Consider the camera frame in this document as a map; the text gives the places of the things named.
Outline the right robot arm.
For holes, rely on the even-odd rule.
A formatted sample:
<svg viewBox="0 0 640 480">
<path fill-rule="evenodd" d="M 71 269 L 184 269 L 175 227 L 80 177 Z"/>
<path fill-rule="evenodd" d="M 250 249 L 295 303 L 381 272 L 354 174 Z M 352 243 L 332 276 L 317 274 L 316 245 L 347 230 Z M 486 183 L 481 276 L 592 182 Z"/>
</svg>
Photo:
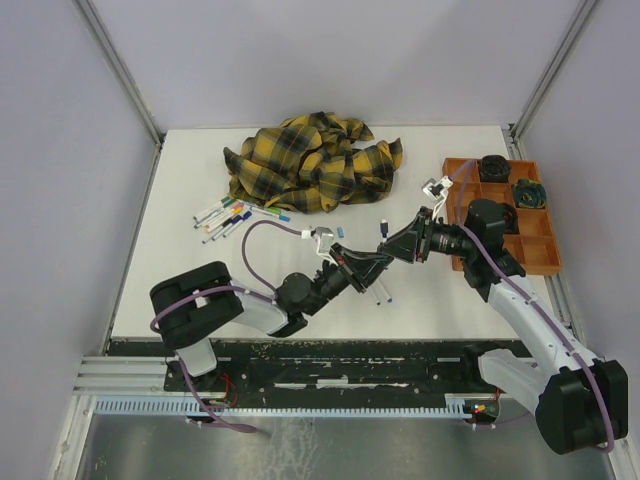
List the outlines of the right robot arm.
<svg viewBox="0 0 640 480">
<path fill-rule="evenodd" d="M 382 242 L 378 251 L 407 263 L 431 253 L 457 256 L 464 278 L 518 335 L 534 362 L 511 351 L 488 349 L 462 362 L 460 382 L 481 391 L 487 385 L 507 393 L 535 418 L 557 454 L 594 447 L 606 453 L 628 433 L 628 376 L 622 365 L 603 361 L 555 317 L 504 246 L 503 206 L 472 201 L 463 223 L 436 221 L 421 208 L 413 222 Z"/>
</svg>

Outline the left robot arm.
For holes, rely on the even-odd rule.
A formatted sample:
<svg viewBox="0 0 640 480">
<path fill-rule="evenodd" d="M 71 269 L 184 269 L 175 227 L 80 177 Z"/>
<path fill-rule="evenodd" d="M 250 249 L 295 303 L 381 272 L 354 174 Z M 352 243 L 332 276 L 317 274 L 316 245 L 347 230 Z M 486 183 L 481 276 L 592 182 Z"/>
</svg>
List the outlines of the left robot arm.
<svg viewBox="0 0 640 480">
<path fill-rule="evenodd" d="M 151 330 L 177 355 L 187 379 L 198 389 L 209 390 L 221 378 L 209 339 L 213 332 L 237 323 L 269 337 L 289 337 L 344 290 L 366 291 L 391 262 L 388 255 L 353 251 L 336 243 L 314 277 L 291 273 L 274 294 L 267 295 L 238 283 L 224 262 L 214 261 L 150 290 L 155 312 Z"/>
</svg>

